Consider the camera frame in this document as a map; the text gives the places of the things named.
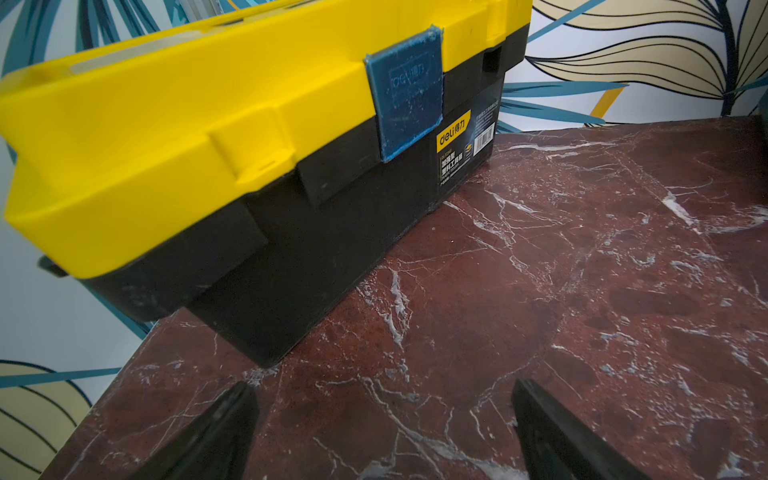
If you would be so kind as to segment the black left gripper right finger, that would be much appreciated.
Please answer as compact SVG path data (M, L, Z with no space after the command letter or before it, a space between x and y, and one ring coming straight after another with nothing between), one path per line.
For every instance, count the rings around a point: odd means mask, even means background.
M511 403L531 479L648 477L535 381L518 379Z

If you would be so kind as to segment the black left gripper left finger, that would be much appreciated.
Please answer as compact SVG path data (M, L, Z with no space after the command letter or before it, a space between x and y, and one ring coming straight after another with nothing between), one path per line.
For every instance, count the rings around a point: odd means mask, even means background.
M259 409L238 382L130 475L132 479L241 479Z

